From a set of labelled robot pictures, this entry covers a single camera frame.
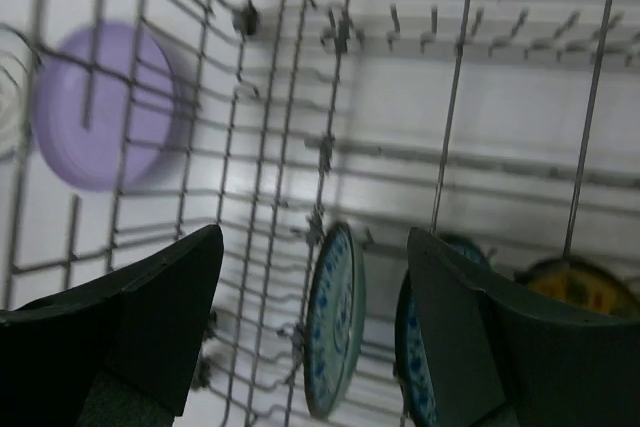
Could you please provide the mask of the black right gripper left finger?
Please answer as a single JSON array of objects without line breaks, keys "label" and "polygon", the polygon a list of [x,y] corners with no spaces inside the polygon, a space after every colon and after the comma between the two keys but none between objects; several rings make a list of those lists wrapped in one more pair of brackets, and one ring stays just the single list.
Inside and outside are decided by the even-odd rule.
[{"label": "black right gripper left finger", "polygon": [[5,426],[169,426],[186,405],[223,234],[163,250],[1,315]]}]

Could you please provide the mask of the teal blue floral plate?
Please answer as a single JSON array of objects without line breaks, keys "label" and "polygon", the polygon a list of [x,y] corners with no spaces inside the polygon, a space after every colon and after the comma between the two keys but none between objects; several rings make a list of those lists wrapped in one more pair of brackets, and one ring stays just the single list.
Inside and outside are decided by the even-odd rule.
[{"label": "teal blue floral plate", "polygon": [[310,415],[327,419],[346,397],[366,317],[363,252],[351,226],[331,225],[314,267],[303,329],[304,391]]}]

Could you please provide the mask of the yellow patterned plate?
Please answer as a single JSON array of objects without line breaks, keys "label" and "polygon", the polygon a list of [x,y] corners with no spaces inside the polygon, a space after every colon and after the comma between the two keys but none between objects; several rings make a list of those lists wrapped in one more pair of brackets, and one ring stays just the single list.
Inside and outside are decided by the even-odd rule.
[{"label": "yellow patterned plate", "polygon": [[617,276],[581,256],[542,259],[526,271],[516,272],[514,281],[575,307],[639,319],[639,297]]}]

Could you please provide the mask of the purple plastic plate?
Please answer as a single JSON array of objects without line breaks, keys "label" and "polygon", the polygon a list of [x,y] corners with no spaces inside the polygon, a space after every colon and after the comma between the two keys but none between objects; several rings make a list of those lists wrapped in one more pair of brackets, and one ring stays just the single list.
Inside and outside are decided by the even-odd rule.
[{"label": "purple plastic plate", "polygon": [[82,26],[39,69],[31,128],[49,168],[68,185],[108,192],[134,186],[181,146],[188,124],[175,63],[149,29],[133,46],[134,25]]}]

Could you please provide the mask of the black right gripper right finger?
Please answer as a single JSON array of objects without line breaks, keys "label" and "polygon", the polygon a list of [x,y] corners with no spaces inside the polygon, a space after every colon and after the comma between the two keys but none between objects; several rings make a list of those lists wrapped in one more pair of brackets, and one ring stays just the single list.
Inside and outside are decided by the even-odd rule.
[{"label": "black right gripper right finger", "polygon": [[638,321],[533,292],[422,228],[406,249],[441,425],[505,410],[521,426],[638,425]]}]

